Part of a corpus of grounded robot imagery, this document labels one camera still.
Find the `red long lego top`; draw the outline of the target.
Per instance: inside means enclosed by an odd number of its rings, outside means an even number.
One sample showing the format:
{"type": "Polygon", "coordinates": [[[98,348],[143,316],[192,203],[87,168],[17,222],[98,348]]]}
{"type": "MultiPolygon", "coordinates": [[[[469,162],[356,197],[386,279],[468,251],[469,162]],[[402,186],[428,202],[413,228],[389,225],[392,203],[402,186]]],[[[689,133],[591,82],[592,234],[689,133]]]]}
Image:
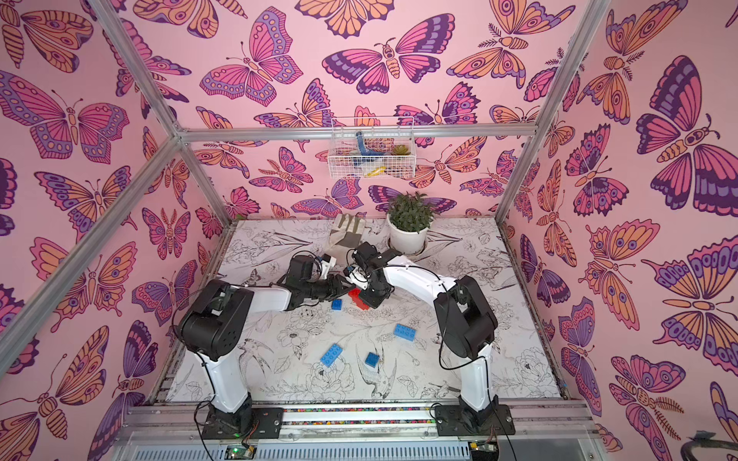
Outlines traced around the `red long lego top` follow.
{"type": "Polygon", "coordinates": [[[352,302],[357,306],[357,308],[361,310],[369,310],[371,309],[370,305],[367,305],[363,299],[361,299],[361,290],[359,288],[354,288],[348,293],[350,299],[352,302]]]}

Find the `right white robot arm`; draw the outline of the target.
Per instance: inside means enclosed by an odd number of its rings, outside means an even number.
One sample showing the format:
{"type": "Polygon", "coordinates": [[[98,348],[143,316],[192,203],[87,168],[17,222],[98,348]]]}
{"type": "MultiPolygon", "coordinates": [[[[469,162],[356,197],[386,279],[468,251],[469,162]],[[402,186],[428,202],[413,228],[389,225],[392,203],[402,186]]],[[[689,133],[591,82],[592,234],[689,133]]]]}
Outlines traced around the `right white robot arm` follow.
{"type": "Polygon", "coordinates": [[[348,261],[345,275],[365,305],[378,308],[396,290],[403,290],[434,309],[439,349],[461,360],[459,365],[439,364],[446,371],[460,372],[461,405],[477,416],[496,411],[489,372],[499,323],[478,282],[470,276],[440,276],[394,249],[381,253],[368,242],[349,251],[348,261]]]}

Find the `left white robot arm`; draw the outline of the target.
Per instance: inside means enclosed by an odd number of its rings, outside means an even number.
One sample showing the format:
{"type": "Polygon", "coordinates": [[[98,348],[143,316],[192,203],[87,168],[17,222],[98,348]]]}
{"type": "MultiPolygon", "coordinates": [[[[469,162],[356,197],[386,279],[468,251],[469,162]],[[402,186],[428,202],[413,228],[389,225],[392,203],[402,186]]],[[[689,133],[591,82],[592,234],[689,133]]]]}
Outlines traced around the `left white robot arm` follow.
{"type": "Polygon", "coordinates": [[[211,408],[232,416],[249,405],[250,391],[240,372],[238,346],[251,313],[288,312],[309,301],[332,302],[355,288],[331,271],[332,263],[296,255],[288,272],[269,286],[210,280],[175,328],[179,340],[197,357],[213,388],[211,408]]]}

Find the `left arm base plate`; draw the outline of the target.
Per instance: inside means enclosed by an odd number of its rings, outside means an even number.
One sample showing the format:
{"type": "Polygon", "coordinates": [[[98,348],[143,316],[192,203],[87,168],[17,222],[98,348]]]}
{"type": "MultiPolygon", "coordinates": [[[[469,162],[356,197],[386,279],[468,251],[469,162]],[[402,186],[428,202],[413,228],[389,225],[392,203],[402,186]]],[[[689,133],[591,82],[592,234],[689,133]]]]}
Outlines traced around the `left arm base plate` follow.
{"type": "Polygon", "coordinates": [[[237,413],[225,413],[209,406],[207,420],[201,429],[209,440],[278,439],[282,430],[282,407],[249,407],[237,413]]]}

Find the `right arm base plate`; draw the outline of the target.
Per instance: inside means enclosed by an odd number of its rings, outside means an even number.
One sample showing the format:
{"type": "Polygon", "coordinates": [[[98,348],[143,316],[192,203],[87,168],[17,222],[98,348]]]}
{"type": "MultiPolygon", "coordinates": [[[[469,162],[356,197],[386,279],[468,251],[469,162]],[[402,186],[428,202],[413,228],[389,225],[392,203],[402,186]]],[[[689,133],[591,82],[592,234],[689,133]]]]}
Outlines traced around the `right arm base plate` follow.
{"type": "Polygon", "coordinates": [[[516,428],[507,405],[490,405],[483,411],[474,411],[462,405],[441,405],[435,403],[430,408],[430,416],[435,422],[440,436],[482,436],[516,434],[516,428]]]}

